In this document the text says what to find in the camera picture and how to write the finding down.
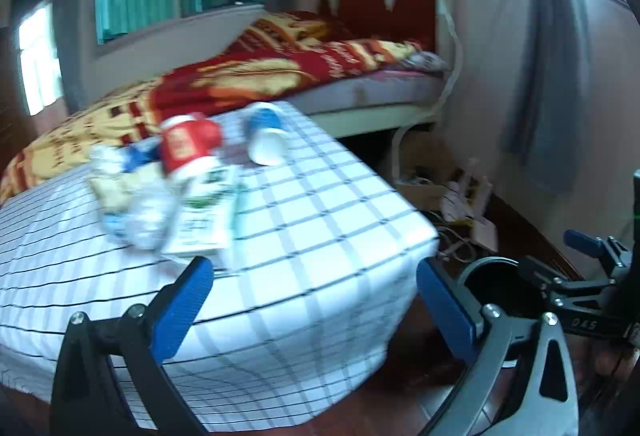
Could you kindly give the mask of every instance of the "blue and white cup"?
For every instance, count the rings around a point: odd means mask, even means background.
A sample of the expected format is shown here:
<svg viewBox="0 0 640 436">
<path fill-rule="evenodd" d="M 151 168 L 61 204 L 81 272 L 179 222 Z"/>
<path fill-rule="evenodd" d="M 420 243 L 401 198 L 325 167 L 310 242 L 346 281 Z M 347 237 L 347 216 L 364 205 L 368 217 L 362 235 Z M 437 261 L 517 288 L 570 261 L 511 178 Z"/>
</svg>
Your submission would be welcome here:
<svg viewBox="0 0 640 436">
<path fill-rule="evenodd" d="M 243 111 L 244 136 L 249 158 L 259 165 L 279 165 L 289 153 L 289 132 L 284 114 L 268 102 L 257 102 Z"/>
</svg>

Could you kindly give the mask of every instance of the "blanket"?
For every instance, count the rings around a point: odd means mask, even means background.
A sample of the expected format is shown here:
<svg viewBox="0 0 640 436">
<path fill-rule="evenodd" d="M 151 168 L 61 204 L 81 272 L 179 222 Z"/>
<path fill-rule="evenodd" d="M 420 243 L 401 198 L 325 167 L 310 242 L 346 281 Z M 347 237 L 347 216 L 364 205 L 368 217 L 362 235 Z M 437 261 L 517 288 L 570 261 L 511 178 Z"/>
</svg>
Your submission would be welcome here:
<svg viewBox="0 0 640 436">
<path fill-rule="evenodd" d="M 377 39 L 326 41 L 331 23 L 310 12 L 270 14 L 223 54 L 111 92 L 18 153 L 2 173 L 0 205 L 43 181 L 88 161 L 95 143 L 127 145 L 159 132 L 162 121 L 199 111 L 206 116 L 254 101 L 358 76 L 402 60 L 412 42 Z"/>
</svg>

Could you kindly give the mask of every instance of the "white tablecloth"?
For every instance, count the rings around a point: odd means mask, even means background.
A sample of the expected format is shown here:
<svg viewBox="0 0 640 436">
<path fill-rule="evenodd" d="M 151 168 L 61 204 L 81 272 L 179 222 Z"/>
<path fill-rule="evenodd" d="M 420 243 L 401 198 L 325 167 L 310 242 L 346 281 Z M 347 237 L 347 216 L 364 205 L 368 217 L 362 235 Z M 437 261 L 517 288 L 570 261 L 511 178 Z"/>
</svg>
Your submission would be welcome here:
<svg viewBox="0 0 640 436">
<path fill-rule="evenodd" d="M 290 160 L 246 158 L 239 113 L 216 118 L 244 165 L 234 260 L 164 363 L 210 431 L 305 422 L 380 367 L 436 232 L 398 193 L 291 105 Z M 0 209 L 0 381 L 49 401 L 68 318 L 119 317 L 184 268 L 103 230 L 78 167 Z M 138 423 L 153 428 L 113 357 Z"/>
</svg>

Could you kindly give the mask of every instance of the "brown headboard panel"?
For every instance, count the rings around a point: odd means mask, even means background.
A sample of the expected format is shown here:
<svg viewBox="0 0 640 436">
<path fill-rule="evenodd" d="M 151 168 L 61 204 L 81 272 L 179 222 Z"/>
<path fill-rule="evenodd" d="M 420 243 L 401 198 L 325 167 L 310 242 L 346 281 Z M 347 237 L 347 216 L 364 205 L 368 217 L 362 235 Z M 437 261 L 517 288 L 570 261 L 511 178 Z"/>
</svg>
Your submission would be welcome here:
<svg viewBox="0 0 640 436">
<path fill-rule="evenodd" d="M 330 12 L 328 0 L 320 1 L 319 12 Z M 435 51 L 436 0 L 395 0 L 392 10 L 385 0 L 338 0 L 335 17 L 357 38 L 417 40 Z"/>
</svg>

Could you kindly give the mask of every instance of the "bolt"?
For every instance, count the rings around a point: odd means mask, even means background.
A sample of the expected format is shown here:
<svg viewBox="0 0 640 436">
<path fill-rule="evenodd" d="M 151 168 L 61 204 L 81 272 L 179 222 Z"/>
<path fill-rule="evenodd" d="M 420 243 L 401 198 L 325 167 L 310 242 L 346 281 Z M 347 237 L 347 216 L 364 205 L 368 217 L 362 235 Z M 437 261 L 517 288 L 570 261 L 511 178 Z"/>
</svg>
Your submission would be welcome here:
<svg viewBox="0 0 640 436">
<path fill-rule="evenodd" d="M 482 313 L 484 313 L 486 317 L 497 319 L 500 317 L 500 307 L 495 304 L 485 304 L 482 306 Z"/>
<path fill-rule="evenodd" d="M 83 320 L 84 320 L 84 312 L 81 312 L 81 311 L 77 311 L 76 313 L 71 315 L 71 318 L 69 319 L 71 324 L 74 324 L 74 325 L 82 324 Z"/>
<path fill-rule="evenodd" d="M 139 319 L 145 314 L 146 306 L 144 304 L 134 304 L 127 310 L 127 315 L 134 319 Z"/>
<path fill-rule="evenodd" d="M 549 324 L 549 326 L 555 326 L 558 324 L 558 316 L 550 311 L 542 315 L 542 320 L 545 321 L 546 324 Z"/>
</svg>

